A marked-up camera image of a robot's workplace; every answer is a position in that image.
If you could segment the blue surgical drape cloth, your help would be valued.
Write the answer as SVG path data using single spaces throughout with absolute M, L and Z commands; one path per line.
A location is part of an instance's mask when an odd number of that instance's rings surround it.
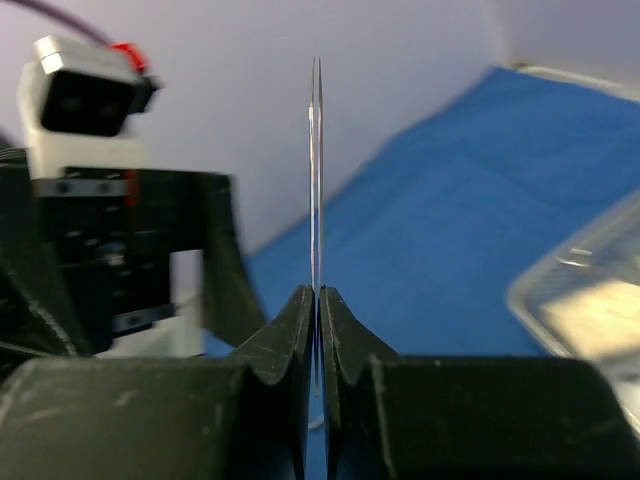
M 324 211 L 322 278 L 402 353 L 536 355 L 508 285 L 639 184 L 639 106 L 492 69 Z

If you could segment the steel tweezers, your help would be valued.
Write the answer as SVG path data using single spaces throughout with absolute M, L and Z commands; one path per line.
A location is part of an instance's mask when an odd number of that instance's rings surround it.
M 314 326 L 312 335 L 313 352 L 313 394 L 320 393 L 320 333 L 319 333 L 319 290 L 322 263 L 322 100 L 321 100 L 321 59 L 314 57 L 311 66 L 310 100 L 308 105 L 309 134 L 309 220 L 310 220 L 310 272 L 314 293 Z

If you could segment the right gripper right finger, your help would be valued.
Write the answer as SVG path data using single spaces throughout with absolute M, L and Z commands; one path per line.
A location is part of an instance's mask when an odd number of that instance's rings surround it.
M 407 356 L 319 295 L 331 479 L 635 479 L 602 375 L 558 357 Z

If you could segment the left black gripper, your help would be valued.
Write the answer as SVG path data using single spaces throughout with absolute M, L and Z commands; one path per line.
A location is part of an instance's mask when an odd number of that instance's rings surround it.
M 31 183 L 26 151 L 1 152 L 1 279 L 44 351 L 89 356 L 91 348 L 107 350 L 116 338 L 173 315 L 169 255 L 137 255 L 130 246 L 126 213 L 135 203 L 135 177 L 132 170 L 69 168 L 61 178 Z M 240 345 L 266 317 L 240 249 L 231 178 L 199 174 L 197 187 L 203 326 Z M 34 193 L 63 277 L 41 233 Z

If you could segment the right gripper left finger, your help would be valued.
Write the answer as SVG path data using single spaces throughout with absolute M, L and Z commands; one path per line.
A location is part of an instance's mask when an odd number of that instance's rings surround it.
M 5 479 L 300 479 L 314 293 L 221 359 L 50 357 L 1 389 Z

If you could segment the steel mesh instrument tray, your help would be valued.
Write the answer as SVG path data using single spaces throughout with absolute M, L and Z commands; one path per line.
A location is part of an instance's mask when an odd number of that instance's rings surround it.
M 509 287 L 509 310 L 556 356 L 639 380 L 639 194 L 565 240 Z

